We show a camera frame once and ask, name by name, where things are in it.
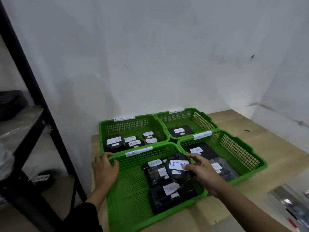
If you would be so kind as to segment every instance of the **black sleeve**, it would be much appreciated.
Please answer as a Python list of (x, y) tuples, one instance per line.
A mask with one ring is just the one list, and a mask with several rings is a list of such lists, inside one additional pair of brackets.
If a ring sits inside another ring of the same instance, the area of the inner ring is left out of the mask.
[(74, 208), (62, 222), (56, 232), (91, 231), (103, 232), (98, 223), (98, 214), (92, 203), (82, 203)]

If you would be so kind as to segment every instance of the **basket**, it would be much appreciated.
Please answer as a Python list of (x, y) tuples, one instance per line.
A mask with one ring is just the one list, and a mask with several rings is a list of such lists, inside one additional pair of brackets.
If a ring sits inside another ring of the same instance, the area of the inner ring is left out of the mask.
[(229, 182), (231, 184), (247, 179), (267, 168), (266, 161), (258, 156), (252, 147), (223, 130), (215, 131), (212, 135), (197, 140), (194, 140), (193, 136), (184, 137), (178, 141), (178, 146), (183, 153), (187, 153), (186, 147), (202, 142), (208, 144), (218, 156), (224, 158), (239, 173), (238, 178)]
[(105, 138), (110, 135), (122, 134), (123, 137), (138, 136), (143, 137), (143, 133), (153, 131), (158, 142), (168, 142), (170, 140), (161, 122), (154, 115), (136, 116), (134, 119), (123, 121), (106, 120), (99, 124), (101, 152), (104, 152)]
[(207, 195), (203, 186), (192, 180), (198, 196), (160, 214), (153, 215), (147, 196), (149, 185), (141, 166), (152, 160), (168, 158), (175, 152), (181, 153), (181, 151), (175, 143), (171, 142), (138, 148), (134, 152), (139, 151), (145, 152), (129, 157), (126, 156), (130, 155), (130, 152), (119, 152), (118, 155), (110, 157), (111, 163), (116, 159), (120, 166), (117, 181), (107, 195), (109, 230), (111, 232), (138, 231), (192, 205)]
[(194, 133), (200, 133), (203, 131), (214, 130), (218, 128), (212, 119), (204, 112), (200, 112), (195, 108), (186, 108), (180, 112), (160, 112), (156, 113), (159, 121), (164, 125), (164, 128), (171, 141), (177, 143), (178, 140), (183, 137), (173, 137), (168, 131), (169, 128), (176, 128), (184, 125), (188, 125)]

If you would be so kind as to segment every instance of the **small white sticker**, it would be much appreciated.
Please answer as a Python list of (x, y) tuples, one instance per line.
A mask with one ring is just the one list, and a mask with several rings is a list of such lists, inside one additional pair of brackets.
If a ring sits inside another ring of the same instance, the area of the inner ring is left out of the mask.
[(32, 182), (41, 182), (46, 181), (49, 178), (50, 174), (36, 176), (36, 178)]
[(160, 174), (160, 177), (164, 177), (165, 175), (167, 175), (168, 173), (166, 172), (165, 168), (160, 168), (158, 169), (158, 172)]
[(130, 152), (126, 152), (126, 157), (130, 157), (130, 156), (134, 156), (146, 151), (151, 151), (153, 149), (153, 147), (145, 147), (145, 148), (141, 148), (139, 150), (136, 151), (130, 151)]
[(174, 129), (174, 132), (177, 134), (177, 133), (181, 133), (181, 132), (184, 132), (184, 129), (183, 128), (179, 128), (179, 129)]
[(187, 171), (187, 170), (184, 170), (182, 168), (182, 166), (185, 165), (185, 164), (189, 164), (189, 161), (187, 161), (187, 160), (170, 160), (170, 164), (169, 164), (168, 168), (169, 169)]
[(135, 141), (129, 142), (130, 147), (135, 146), (137, 144), (141, 144), (141, 140), (135, 140)]
[(181, 172), (178, 171), (178, 170), (172, 170), (172, 174), (178, 174), (178, 175), (181, 175)]
[(110, 138), (110, 139), (107, 139), (107, 144), (113, 144), (113, 143), (116, 143), (116, 142), (121, 142), (121, 137), (116, 137), (116, 138)]
[(125, 118), (125, 120), (133, 120), (133, 119), (135, 119), (135, 116), (129, 116)]
[(125, 138), (125, 142), (131, 142), (131, 141), (134, 141), (134, 140), (136, 140), (135, 136)]
[(148, 162), (149, 167), (155, 167), (160, 164), (162, 164), (162, 161), (159, 159)]
[(211, 164), (211, 165), (212, 165), (212, 167), (214, 168), (214, 170), (216, 170), (216, 171), (222, 169), (221, 165), (218, 164), (218, 163), (214, 163), (214, 164)]
[(150, 132), (146, 132), (146, 133), (143, 133), (143, 135), (146, 137), (146, 136), (149, 136), (149, 135), (153, 135), (154, 133), (152, 131)]
[(183, 112), (183, 111), (184, 111), (184, 109), (181, 108), (181, 109), (178, 109), (178, 110), (176, 110), (176, 111), (170, 111), (169, 113), (170, 113), (170, 114), (174, 114), (174, 113)]
[(124, 121), (125, 120), (125, 118), (116, 118), (116, 119), (114, 119), (114, 122), (117, 122), (117, 121)]
[(176, 192), (176, 193), (174, 193), (174, 194), (171, 194), (171, 198), (175, 198), (175, 197), (179, 197), (178, 192)]
[(190, 149), (191, 153), (199, 153), (199, 152), (203, 152), (203, 150), (200, 147), (196, 147), (193, 149)]
[(203, 133), (195, 134), (193, 135), (193, 140), (198, 140), (200, 138), (208, 137), (210, 135), (212, 135), (212, 131), (206, 131)]
[(164, 186), (163, 189), (164, 189), (164, 192), (165, 192), (166, 195), (170, 195), (170, 194), (174, 193), (175, 191), (177, 191), (179, 187), (180, 186), (179, 186), (178, 183), (173, 182), (171, 184)]
[(146, 139), (146, 142), (147, 142), (148, 144), (150, 144), (150, 143), (157, 143), (158, 140), (157, 140), (156, 138), (149, 138), (149, 139)]

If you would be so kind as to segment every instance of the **person's right hand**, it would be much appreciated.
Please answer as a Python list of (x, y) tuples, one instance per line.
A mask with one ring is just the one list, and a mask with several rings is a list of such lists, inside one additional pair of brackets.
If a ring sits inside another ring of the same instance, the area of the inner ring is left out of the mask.
[(187, 164), (183, 165), (183, 169), (193, 171), (196, 179), (206, 188), (206, 190), (218, 198), (223, 187), (228, 184), (212, 167), (211, 163), (199, 154), (186, 154), (189, 158), (193, 158), (201, 162), (201, 165)]

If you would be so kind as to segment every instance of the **wooden table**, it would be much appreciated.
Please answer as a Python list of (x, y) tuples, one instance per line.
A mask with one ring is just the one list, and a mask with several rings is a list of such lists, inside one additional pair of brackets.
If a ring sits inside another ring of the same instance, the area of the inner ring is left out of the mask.
[[(209, 114), (209, 116), (221, 129), (238, 136), (252, 146), (254, 151), (268, 163), (267, 169), (236, 185), (239, 191), (257, 205), (262, 200), (261, 195), (265, 195), (287, 179), (309, 168), (308, 153), (234, 110), (216, 112)], [(92, 136), (92, 159), (97, 155), (100, 155), (99, 136), (94, 135)], [(229, 215), (226, 207), (219, 200), (210, 196), (142, 231), (173, 231), (176, 227), (177, 232), (206, 231), (210, 226)], [(104, 232), (109, 231), (106, 202), (104, 202), (98, 216)]]

